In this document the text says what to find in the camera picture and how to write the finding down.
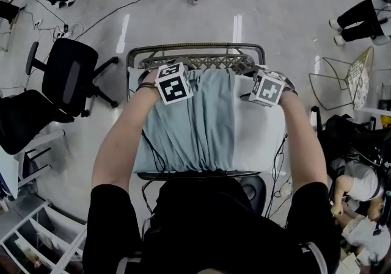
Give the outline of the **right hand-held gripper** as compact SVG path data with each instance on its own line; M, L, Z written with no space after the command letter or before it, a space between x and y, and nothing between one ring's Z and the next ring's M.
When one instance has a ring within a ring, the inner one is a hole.
M245 94L245 101L256 103L263 107L279 105L283 92L296 93L292 81L282 72L271 71L265 66L254 66L245 73L246 77L253 79L253 87Z

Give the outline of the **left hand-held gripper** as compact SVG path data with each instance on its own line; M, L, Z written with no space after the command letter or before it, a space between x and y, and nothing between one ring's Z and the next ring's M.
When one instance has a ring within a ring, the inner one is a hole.
M176 59L171 64L164 64L158 68L155 79L161 99L165 105L187 100L194 96L188 77L188 66L184 59Z

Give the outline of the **light blue pillowcase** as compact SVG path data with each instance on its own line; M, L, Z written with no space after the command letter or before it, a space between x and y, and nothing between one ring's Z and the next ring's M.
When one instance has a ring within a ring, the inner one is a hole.
M133 171L232 170L235 116L232 70L192 70L194 96L158 102L144 123Z

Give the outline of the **white pillow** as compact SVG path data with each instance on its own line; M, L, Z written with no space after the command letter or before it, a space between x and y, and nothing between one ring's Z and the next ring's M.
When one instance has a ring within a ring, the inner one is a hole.
M285 135L285 118L280 106L263 107L240 99L241 95L250 92L253 84L249 77L235 77L233 168L239 171L270 172L274 156Z

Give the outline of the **person's left forearm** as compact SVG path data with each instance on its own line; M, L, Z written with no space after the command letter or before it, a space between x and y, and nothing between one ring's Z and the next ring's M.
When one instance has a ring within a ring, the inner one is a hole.
M157 89L141 87L126 103L98 150L92 187L110 184L128 191L144 122L160 99Z

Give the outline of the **person's right forearm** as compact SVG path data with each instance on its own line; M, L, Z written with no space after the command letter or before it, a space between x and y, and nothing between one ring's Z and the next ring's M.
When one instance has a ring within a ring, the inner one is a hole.
M321 182L327 184L326 162L305 107L296 95L280 97L288 134L293 190Z

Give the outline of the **black office chair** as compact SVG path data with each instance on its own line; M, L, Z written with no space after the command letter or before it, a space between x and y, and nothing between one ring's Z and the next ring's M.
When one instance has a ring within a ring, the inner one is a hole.
M333 161L348 157L357 157L359 161L375 169L391 165L390 128L370 129L370 122L355 123L347 114L333 115L323 124L320 108L317 106L311 108L311 114L315 117L317 137L329 174L333 172Z
M36 90L0 97L0 147L15 155L50 123L74 120Z
M93 83L108 66L119 63L117 56L96 67L97 51L69 38L54 42L47 63L35 57L37 49L35 41L27 58L26 74L30 75L33 68L43 71L42 93L60 110L72 117L87 117L86 100L93 96L102 98L112 108L119 105Z

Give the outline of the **person's black shirt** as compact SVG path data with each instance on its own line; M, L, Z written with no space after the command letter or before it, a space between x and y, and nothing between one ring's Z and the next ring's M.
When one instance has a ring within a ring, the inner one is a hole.
M325 184L293 195L286 227L256 213L238 181L167 181L140 234L121 187L92 189L82 257L85 274L335 274L340 241Z

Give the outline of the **white desk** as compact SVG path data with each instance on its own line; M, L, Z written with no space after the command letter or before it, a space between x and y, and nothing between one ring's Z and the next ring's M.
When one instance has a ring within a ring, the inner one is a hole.
M33 179L38 178L40 175L44 174L46 170L43 168L33 173L32 175L23 178L25 154L30 150L33 150L54 140L61 139L64 136L65 131L63 129L46 135L38 135L16 155L8 154L3 150L3 148L0 147L0 175L4 181L5 186L14 199L18 198L19 188Z

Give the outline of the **white shelf unit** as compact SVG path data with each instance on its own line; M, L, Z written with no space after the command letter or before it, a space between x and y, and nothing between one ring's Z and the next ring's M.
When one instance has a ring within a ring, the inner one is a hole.
M87 225L41 204L0 238L0 267L14 274L84 274Z

